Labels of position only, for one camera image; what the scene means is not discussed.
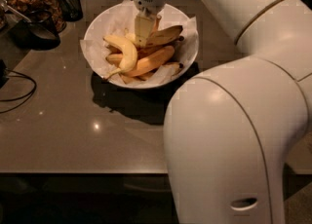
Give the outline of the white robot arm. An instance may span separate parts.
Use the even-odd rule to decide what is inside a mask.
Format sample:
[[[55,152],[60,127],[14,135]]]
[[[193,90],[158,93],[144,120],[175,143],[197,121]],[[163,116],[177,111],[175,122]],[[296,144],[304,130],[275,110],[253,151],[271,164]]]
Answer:
[[[283,167],[311,130],[312,12],[301,0],[202,0],[242,58],[172,97],[164,146],[180,224],[285,224]]]

